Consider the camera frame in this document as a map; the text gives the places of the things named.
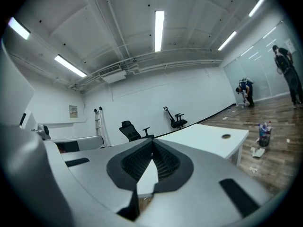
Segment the trash bin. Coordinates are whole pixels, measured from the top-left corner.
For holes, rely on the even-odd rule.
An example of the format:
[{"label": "trash bin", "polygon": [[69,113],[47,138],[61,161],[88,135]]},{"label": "trash bin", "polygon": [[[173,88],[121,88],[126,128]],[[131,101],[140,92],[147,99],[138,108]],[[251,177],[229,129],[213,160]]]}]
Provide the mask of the trash bin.
[{"label": "trash bin", "polygon": [[259,145],[262,147],[268,146],[270,141],[271,129],[265,131],[263,128],[259,129]]}]

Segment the man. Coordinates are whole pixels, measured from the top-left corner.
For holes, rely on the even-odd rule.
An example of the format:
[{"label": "man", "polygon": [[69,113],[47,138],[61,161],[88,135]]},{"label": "man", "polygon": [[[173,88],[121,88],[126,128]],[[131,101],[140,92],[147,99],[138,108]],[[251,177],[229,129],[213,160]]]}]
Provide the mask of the man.
[{"label": "man", "polygon": [[283,58],[285,58],[288,66],[293,70],[294,75],[296,76],[297,84],[298,84],[297,88],[293,89],[293,88],[291,88],[288,85],[289,86],[289,91],[290,91],[290,97],[292,98],[292,102],[294,104],[294,109],[295,109],[295,108],[297,108],[296,107],[297,98],[296,98],[295,95],[296,95],[296,93],[298,93],[300,101],[301,101],[301,103],[303,103],[303,91],[302,91],[302,85],[301,85],[298,73],[297,73],[297,71],[295,70],[295,68],[293,66],[294,61],[293,61],[292,54],[287,49],[279,48],[276,45],[273,46],[273,51],[275,53],[275,63],[276,63],[276,66],[281,69],[281,71],[283,72],[283,74],[285,72],[285,68],[282,68],[282,66],[283,66],[282,64],[283,63],[281,63],[281,60],[279,58],[282,58],[282,60],[283,60]]},{"label": "man", "polygon": [[248,107],[253,108],[255,106],[254,101],[252,99],[252,84],[254,82],[249,78],[243,78],[239,82],[239,86],[236,88],[236,92],[242,93],[243,102],[245,103],[245,98],[250,103]]}]

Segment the office chair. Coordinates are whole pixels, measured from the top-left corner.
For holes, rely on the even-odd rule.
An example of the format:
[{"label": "office chair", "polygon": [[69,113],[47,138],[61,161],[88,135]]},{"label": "office chair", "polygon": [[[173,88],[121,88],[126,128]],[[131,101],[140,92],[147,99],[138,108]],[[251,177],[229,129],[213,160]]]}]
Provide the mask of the office chair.
[{"label": "office chair", "polygon": [[134,128],[132,123],[130,121],[123,121],[122,122],[122,127],[119,128],[119,130],[128,138],[129,142],[138,140],[141,138],[154,138],[155,136],[153,134],[148,135],[147,130],[150,127],[144,129],[146,136],[141,137],[141,135],[138,133],[138,131]]},{"label": "office chair", "polygon": [[177,118],[177,121],[175,121],[174,118],[173,118],[173,116],[171,116],[170,112],[168,111],[168,108],[167,107],[163,107],[163,108],[164,108],[164,110],[166,112],[169,113],[169,116],[170,116],[170,125],[171,125],[172,128],[179,128],[179,129],[181,129],[181,127],[184,127],[183,125],[187,123],[186,120],[181,119],[181,117],[184,114],[176,114],[175,117]]}]

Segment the white ceiling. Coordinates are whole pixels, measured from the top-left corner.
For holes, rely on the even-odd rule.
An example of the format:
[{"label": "white ceiling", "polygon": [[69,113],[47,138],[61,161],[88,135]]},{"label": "white ceiling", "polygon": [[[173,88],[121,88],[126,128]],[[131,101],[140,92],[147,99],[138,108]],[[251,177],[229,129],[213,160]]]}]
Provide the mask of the white ceiling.
[{"label": "white ceiling", "polygon": [[[126,70],[178,61],[223,59],[217,48],[249,18],[257,0],[27,0],[15,15],[31,35],[11,29],[6,47],[17,64],[66,86],[82,85],[100,68],[124,61]],[[162,51],[154,53],[154,13],[165,11]],[[57,54],[89,77],[58,64]],[[82,85],[88,89],[102,82]]]}]

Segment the table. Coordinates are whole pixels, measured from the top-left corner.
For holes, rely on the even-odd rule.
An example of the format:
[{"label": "table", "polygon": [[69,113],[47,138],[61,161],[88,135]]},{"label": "table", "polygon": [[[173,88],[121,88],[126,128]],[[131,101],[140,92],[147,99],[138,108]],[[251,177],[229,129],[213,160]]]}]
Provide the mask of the table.
[{"label": "table", "polygon": [[[232,162],[236,166],[239,166],[242,155],[242,145],[248,134],[248,130],[235,130],[194,124],[157,139],[172,141],[187,147],[208,151],[225,159],[232,157]],[[224,139],[223,135],[229,135],[229,138]],[[157,182],[157,167],[152,160],[137,184],[138,196],[140,198],[150,196]]]}]

